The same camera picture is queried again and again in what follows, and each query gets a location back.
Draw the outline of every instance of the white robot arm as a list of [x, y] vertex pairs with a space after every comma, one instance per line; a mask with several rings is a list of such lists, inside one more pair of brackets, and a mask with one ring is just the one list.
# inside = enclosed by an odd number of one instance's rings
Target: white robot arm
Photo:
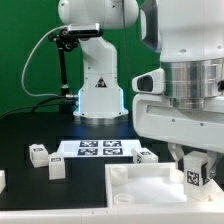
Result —
[[[223, 9], [223, 0], [147, 0], [141, 7], [142, 39], [161, 52], [161, 67], [133, 80], [134, 127], [169, 143], [184, 164], [185, 193], [199, 200], [224, 153]], [[185, 156], [182, 145], [208, 153]]]
[[[61, 0], [59, 15], [66, 25], [98, 23], [103, 29], [132, 25], [138, 17], [136, 0]], [[83, 51], [84, 85], [79, 91], [77, 120], [108, 124], [120, 120], [128, 111], [123, 91], [117, 84], [117, 51], [103, 38], [79, 39]]]

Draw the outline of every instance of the green screen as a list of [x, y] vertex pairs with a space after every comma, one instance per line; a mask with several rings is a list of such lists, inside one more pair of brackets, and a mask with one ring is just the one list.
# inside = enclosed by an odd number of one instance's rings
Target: green screen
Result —
[[[51, 29], [61, 26], [58, 16], [59, 0], [4, 1], [0, 13], [0, 114], [14, 108], [36, 105], [45, 98], [27, 95], [21, 87], [24, 64], [33, 47]], [[138, 76], [159, 67], [159, 54], [150, 51], [140, 40], [140, 21], [127, 28], [128, 59], [125, 53], [124, 31], [105, 30], [103, 38], [115, 45], [118, 52], [118, 84], [124, 89], [124, 102], [132, 108], [135, 93], [131, 76]], [[68, 83], [76, 94], [83, 84], [83, 63], [80, 47], [66, 53]], [[29, 64], [26, 88], [34, 94], [60, 95], [60, 66], [56, 44], [47, 39], [38, 48]]]

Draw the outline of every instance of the black table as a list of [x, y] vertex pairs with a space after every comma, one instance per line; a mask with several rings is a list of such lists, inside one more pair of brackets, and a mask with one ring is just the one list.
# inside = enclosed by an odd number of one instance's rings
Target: black table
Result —
[[51, 154], [61, 140], [137, 138], [130, 120], [96, 127], [59, 113], [8, 115], [0, 120], [0, 133], [0, 170], [7, 174], [0, 210], [105, 207], [104, 166], [132, 162], [130, 157], [66, 159], [66, 179], [49, 181], [48, 167], [33, 168], [29, 146], [44, 144]]

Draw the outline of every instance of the warning label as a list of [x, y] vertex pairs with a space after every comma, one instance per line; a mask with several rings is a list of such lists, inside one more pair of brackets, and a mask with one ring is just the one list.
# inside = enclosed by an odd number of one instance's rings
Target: warning label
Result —
[[99, 81], [97, 82], [95, 87], [97, 87], [97, 88], [107, 88], [107, 85], [104, 82], [102, 77], [99, 79]]

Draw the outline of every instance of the black and white pattern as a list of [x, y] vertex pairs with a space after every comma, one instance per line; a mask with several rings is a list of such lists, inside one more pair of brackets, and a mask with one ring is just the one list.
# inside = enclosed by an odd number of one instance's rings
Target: black and white pattern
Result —
[[43, 150], [43, 148], [35, 148], [33, 151], [34, 151], [34, 152], [42, 152], [42, 151], [44, 151], [44, 150]]
[[142, 162], [142, 157], [137, 155], [137, 163], [141, 163]]
[[104, 147], [121, 147], [121, 141], [104, 141]]
[[98, 147], [98, 141], [82, 141], [80, 147]]
[[199, 174], [187, 171], [187, 182], [195, 186], [199, 186]]
[[151, 153], [150, 152], [140, 152], [143, 156], [150, 156]]
[[98, 149], [79, 149], [78, 155], [79, 156], [94, 156], [98, 154]]
[[105, 148], [103, 149], [103, 155], [123, 155], [122, 148]]

